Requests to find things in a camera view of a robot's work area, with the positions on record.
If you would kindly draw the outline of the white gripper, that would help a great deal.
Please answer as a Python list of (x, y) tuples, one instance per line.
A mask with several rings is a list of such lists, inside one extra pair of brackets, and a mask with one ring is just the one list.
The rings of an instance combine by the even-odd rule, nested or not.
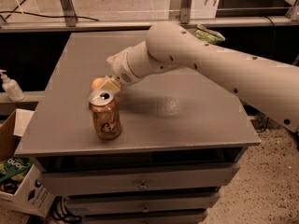
[(140, 46), (129, 47), (107, 58), (111, 67), (113, 77), (105, 76), (98, 78), (97, 88), (110, 90), (118, 93), (121, 90), (121, 83), (133, 85), (140, 82), (143, 77), (135, 73), (134, 60), (142, 61), (144, 50)]

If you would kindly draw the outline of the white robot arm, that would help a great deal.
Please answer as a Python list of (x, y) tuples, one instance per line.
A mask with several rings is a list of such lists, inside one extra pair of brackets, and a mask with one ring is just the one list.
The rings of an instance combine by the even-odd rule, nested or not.
[(289, 131), (299, 131), (299, 67), (209, 44), (171, 21), (153, 24), (144, 41), (107, 63), (125, 85), (191, 68)]

